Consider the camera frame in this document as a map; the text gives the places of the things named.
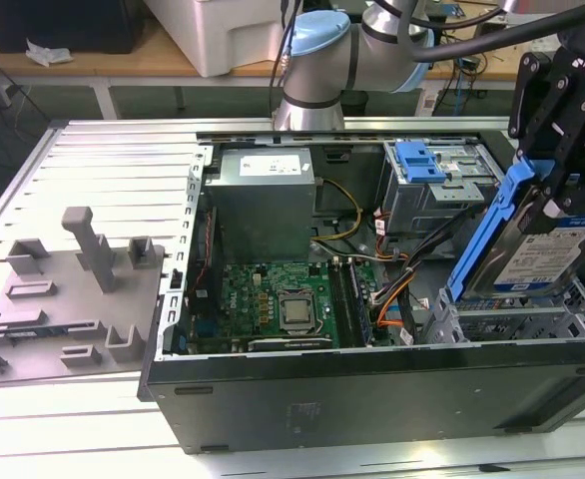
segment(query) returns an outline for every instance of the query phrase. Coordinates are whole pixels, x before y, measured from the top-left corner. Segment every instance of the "open computer chassis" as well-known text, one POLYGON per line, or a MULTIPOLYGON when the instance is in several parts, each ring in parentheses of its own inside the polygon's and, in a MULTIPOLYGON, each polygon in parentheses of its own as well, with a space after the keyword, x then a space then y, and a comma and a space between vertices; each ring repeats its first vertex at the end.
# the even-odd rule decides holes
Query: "open computer chassis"
MULTIPOLYGON (((415 300, 409 307, 420 332, 414 340, 402 336, 400 328, 379 335, 369 311, 367 326, 357 326, 361 316, 353 312, 358 303, 351 297, 343 301, 345 306, 334 304, 335 289, 337 295, 345 294, 340 289, 347 284, 345 275, 354 277, 350 296, 367 296, 387 280, 385 274, 392 276, 391 268, 323 254, 309 242, 308 259, 295 265, 242 263, 231 258, 231 251, 216 253, 215 259, 215 247, 212 252, 205 248, 207 231, 213 244, 223 242, 223 234, 217 229, 211 233, 206 225, 223 222, 217 219, 223 203, 211 203, 209 191, 224 179, 225 152, 308 151, 309 172, 315 177, 338 179, 364 210, 383 205, 391 213, 384 226, 384 248, 409 250, 407 233, 419 238, 428 231, 428 221, 448 218, 446 209, 467 206, 478 197, 491 200, 513 158, 513 147, 502 132, 479 131, 475 123, 460 121, 395 124, 366 119, 348 122, 346 132, 338 134, 274 134, 257 121, 193 125, 192 133, 199 153, 185 185, 183 231, 170 258, 171 288, 157 311, 157 332, 152 333, 157 344, 149 341, 140 389, 158 402, 186 452, 549 432, 585 408, 585 267, 579 279, 553 298, 451 304, 441 288, 476 228, 476 222, 468 224, 448 248, 424 262, 411 286, 415 300), (461 161, 455 162, 454 153, 437 152, 439 161, 451 160, 451 170, 460 167, 463 173, 468 167, 474 174, 476 165, 463 159, 478 158, 483 173, 474 176, 490 180, 466 177, 467 169, 464 175, 449 176, 461 185, 455 187, 460 195, 454 199, 456 207, 441 202, 433 189, 427 195, 403 190, 401 171, 394 171, 392 158, 388 160, 388 145, 397 139, 422 140, 434 150, 460 149, 461 161), (419 222, 406 223, 406 215, 419 222), (198 324, 203 316, 193 311, 189 288, 198 281, 202 254, 220 279, 195 297, 217 294, 222 324, 198 324), (331 296, 324 292, 325 279, 331 296), (288 306, 281 303, 287 281, 301 283, 285 291, 295 294, 288 306), (304 300, 309 306, 303 306, 304 300), (230 307, 240 325, 235 339, 223 325, 230 307), (290 313, 290 324, 302 323, 297 331, 287 329, 283 311, 290 313), (356 317, 356 339, 342 341, 340 314, 356 317), (322 322, 318 334, 321 318, 336 322, 322 322), (302 343, 280 350, 265 346, 260 338, 266 330, 278 331, 278 340, 290 336, 302 343)), ((329 220, 351 206, 339 192, 317 183, 309 187, 317 190, 312 227, 323 233, 329 220)), ((237 187, 245 193, 251 185, 237 187)), ((374 254, 374 233, 353 241, 374 254)), ((226 243, 224 247, 237 253, 226 243)))

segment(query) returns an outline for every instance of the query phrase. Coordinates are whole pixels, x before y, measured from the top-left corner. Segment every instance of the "table leg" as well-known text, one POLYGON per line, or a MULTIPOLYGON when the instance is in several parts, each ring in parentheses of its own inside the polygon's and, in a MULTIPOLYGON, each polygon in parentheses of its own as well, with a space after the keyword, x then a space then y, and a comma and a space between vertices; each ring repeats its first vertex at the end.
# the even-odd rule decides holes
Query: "table leg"
POLYGON ((421 95, 419 95, 419 102, 416 106, 415 117, 431 117, 434 113, 434 106, 436 105, 437 98, 439 97, 438 88, 429 88, 423 86, 421 88, 421 95))
POLYGON ((186 110, 186 99, 184 97, 184 89, 182 87, 173 87, 175 92, 175 100, 177 101, 178 110, 186 110))
POLYGON ((93 90, 95 91, 97 103, 100 105, 104 120, 118 120, 120 118, 120 112, 118 111, 109 85, 106 82, 98 83, 93 85, 93 90))
POLYGON ((11 99, 6 94, 7 85, 0 85, 0 108, 9 108, 11 106, 11 99))

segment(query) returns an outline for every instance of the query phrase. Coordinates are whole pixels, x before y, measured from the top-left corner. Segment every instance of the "white container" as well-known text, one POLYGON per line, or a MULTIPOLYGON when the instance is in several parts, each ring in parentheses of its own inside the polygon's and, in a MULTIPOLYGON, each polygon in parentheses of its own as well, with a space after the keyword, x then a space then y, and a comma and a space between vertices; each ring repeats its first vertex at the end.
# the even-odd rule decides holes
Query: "white container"
POLYGON ((283 34, 280 0, 145 1, 203 77, 277 57, 283 34))

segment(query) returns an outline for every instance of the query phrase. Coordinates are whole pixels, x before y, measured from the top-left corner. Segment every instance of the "green circuit board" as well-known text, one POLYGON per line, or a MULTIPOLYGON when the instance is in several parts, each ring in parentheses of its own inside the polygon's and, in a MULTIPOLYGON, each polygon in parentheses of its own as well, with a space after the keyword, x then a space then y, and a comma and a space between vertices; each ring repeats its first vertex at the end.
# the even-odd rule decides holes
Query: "green circuit board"
MULTIPOLYGON (((282 337, 280 300, 290 294, 312 298, 315 328, 308 334, 322 335, 339 348, 331 303, 328 266, 318 263, 228 264, 224 272, 221 337, 282 337)), ((369 264, 356 267, 366 289, 374 290, 374 272, 369 264)))

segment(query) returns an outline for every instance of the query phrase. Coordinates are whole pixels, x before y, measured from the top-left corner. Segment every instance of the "wooden workbench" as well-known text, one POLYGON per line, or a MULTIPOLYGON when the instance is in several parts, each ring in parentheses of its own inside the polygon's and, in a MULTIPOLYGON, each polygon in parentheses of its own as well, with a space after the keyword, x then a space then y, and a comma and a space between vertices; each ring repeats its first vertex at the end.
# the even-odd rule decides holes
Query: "wooden workbench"
MULTIPOLYGON (((468 17, 482 13, 485 6, 465 4, 462 7, 468 17)), ((454 32, 455 36, 468 38, 472 28, 454 32)), ((488 53, 488 68, 475 83, 475 88, 486 90, 512 89, 516 81, 519 60, 525 47, 517 46, 488 53)), ((17 83, 22 85, 83 85, 94 89, 105 119, 119 117, 111 96, 114 86, 251 86, 268 85, 272 62, 259 62, 236 68, 220 77, 200 77, 159 23, 147 22, 138 47, 128 55, 100 53, 73 53, 74 61, 42 67, 23 54, 1 54, 0 66, 17 83)), ((421 85, 421 98, 417 115, 431 114, 432 99, 444 88, 452 71, 450 62, 436 64, 428 72, 421 85)), ((0 74, 0 99, 7 103, 2 88, 8 80, 0 74)), ((176 89, 178 101, 181 89, 176 89)))

